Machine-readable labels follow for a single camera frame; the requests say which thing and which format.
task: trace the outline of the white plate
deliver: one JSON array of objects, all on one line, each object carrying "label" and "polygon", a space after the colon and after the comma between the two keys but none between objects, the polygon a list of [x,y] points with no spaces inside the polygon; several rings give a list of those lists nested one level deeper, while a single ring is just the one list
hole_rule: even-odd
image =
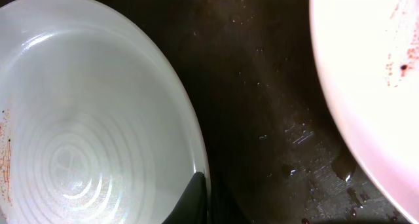
[{"label": "white plate", "polygon": [[187,94],[128,19],[92,0],[18,0],[0,9],[0,40],[9,223],[160,224],[195,172],[209,184]]},{"label": "white plate", "polygon": [[310,0],[330,112],[358,163],[413,223],[419,223],[418,21],[419,0]]}]

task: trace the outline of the dark countertop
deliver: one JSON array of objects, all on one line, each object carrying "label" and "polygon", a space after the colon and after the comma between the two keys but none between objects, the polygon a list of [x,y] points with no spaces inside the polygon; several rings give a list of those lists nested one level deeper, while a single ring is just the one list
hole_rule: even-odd
[{"label": "dark countertop", "polygon": [[[248,223],[406,222],[356,165],[328,112],[308,0],[99,1],[169,59],[196,110],[214,187],[233,191]],[[232,212],[230,222],[245,221]]]}]

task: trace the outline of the ceramic plate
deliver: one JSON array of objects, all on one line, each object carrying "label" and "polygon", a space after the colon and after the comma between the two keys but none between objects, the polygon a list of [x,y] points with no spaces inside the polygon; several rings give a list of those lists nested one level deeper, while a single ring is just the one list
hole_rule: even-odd
[{"label": "ceramic plate", "polygon": [[187,94],[156,45],[92,0],[0,9],[0,206],[9,223],[158,223],[209,180]]},{"label": "ceramic plate", "polygon": [[310,0],[318,75],[358,163],[419,222],[419,0]]}]

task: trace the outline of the dark surface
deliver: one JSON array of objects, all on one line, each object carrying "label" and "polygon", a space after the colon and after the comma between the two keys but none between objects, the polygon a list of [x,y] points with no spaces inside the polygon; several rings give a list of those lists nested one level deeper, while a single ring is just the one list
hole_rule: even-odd
[{"label": "dark surface", "polygon": [[197,172],[189,181],[175,208],[163,224],[206,224],[207,210],[205,175],[202,172]]},{"label": "dark surface", "polygon": [[[405,222],[357,167],[327,110],[308,0],[100,1],[137,24],[185,85],[213,182],[239,204],[231,223]],[[234,217],[240,210],[247,221]]]}]

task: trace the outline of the water droplet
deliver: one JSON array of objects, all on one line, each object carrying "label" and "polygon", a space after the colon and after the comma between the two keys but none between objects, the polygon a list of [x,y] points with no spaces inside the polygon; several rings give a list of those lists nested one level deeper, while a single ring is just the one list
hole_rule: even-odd
[{"label": "water droplet", "polygon": [[362,199],[362,202],[366,202],[367,200],[369,200],[369,196],[364,192],[363,194],[359,195]]},{"label": "water droplet", "polygon": [[301,219],[301,224],[310,224],[310,222],[308,221],[308,219],[303,218]]},{"label": "water droplet", "polygon": [[352,203],[354,203],[356,205],[357,208],[363,208],[361,202],[359,201],[359,199],[356,197],[356,192],[353,188],[348,188],[346,190],[346,193],[348,194],[350,200]]},{"label": "water droplet", "polygon": [[282,172],[283,176],[289,177],[289,176],[294,175],[297,171],[293,166],[284,164],[281,167],[281,172]]},{"label": "water droplet", "polygon": [[351,217],[356,217],[356,211],[355,211],[355,208],[352,208],[352,209],[349,211],[349,215],[350,215]]},{"label": "water droplet", "polygon": [[393,210],[393,214],[394,214],[394,216],[396,216],[396,217],[398,217],[398,216],[400,216],[400,212],[399,212],[399,210]]},{"label": "water droplet", "polygon": [[242,4],[243,9],[246,8],[246,1],[245,0],[240,0],[240,4]]},{"label": "water droplet", "polygon": [[230,15],[230,21],[233,24],[243,24],[242,17],[240,15],[237,15],[237,14]]},{"label": "water droplet", "polygon": [[356,161],[348,148],[343,147],[339,156],[332,162],[332,170],[340,179],[348,182],[356,169]]},{"label": "water droplet", "polygon": [[390,222],[391,223],[396,223],[397,222],[397,217],[391,217]]},{"label": "water droplet", "polygon": [[318,189],[317,186],[316,186],[316,183],[312,179],[308,180],[308,186],[309,186],[311,192]]}]

